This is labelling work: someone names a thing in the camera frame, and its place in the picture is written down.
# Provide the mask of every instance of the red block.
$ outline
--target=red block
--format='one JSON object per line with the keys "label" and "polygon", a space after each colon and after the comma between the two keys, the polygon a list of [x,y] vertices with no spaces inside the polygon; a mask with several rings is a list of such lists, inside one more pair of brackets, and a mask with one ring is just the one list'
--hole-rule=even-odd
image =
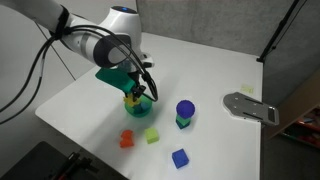
{"label": "red block", "polygon": [[132,135],[133,135],[133,132],[131,130],[125,130],[122,132],[121,134],[122,140],[119,143],[121,148],[134,146]]}

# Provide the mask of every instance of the blue cube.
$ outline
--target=blue cube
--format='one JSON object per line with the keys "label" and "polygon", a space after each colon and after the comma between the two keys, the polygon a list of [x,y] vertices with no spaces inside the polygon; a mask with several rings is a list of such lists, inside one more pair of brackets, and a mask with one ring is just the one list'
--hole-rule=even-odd
{"label": "blue cube", "polygon": [[143,111],[146,111],[146,110],[148,110],[150,108],[150,105],[145,103],[145,102],[141,102],[140,106],[141,106]]}
{"label": "blue cube", "polygon": [[174,153],[172,153],[172,159],[176,168],[179,169],[189,163],[189,159],[187,157],[186,152],[183,149],[180,149]]}

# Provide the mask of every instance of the blue block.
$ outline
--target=blue block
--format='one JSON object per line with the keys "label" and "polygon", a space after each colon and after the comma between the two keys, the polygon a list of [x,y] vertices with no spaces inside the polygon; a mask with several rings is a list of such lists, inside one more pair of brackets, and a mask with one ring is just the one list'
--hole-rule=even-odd
{"label": "blue block", "polygon": [[186,152],[184,152],[183,149],[180,149],[174,153],[172,153],[172,159],[174,164],[176,165],[176,168],[179,169],[182,166],[185,166],[189,163],[189,159],[187,157]]}
{"label": "blue block", "polygon": [[141,108],[145,111],[148,110],[150,108],[150,105],[145,103],[145,102],[141,102],[140,103]]}
{"label": "blue block", "polygon": [[140,104],[133,106],[133,109],[134,109],[134,114],[140,114],[143,111]]}
{"label": "blue block", "polygon": [[190,122],[188,122],[186,125],[182,125],[178,120],[176,120],[176,123],[180,129],[186,128],[190,125]]}

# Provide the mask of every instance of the white table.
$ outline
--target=white table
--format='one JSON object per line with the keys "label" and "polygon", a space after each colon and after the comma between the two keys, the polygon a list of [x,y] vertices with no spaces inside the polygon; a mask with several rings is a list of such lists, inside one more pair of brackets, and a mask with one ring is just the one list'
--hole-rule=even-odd
{"label": "white table", "polygon": [[[36,114],[45,122],[134,180],[259,179],[261,125],[230,116],[224,95],[254,88],[261,99],[262,64],[243,53],[143,34],[142,50],[152,55],[159,101],[144,118],[124,109],[123,94],[95,78],[98,67],[41,105]],[[180,130],[176,105],[196,105],[191,125]],[[144,130],[155,127],[160,140],[148,145]],[[135,146],[119,147],[120,134],[134,131]],[[184,148],[190,162],[176,169],[172,152]]]}

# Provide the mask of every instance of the metal plate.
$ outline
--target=metal plate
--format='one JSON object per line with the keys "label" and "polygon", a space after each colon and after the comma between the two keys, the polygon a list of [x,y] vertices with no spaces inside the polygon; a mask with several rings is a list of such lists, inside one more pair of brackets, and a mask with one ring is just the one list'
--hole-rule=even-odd
{"label": "metal plate", "polygon": [[268,126],[279,124],[278,110],[239,92],[224,96],[225,107],[235,116],[250,118]]}

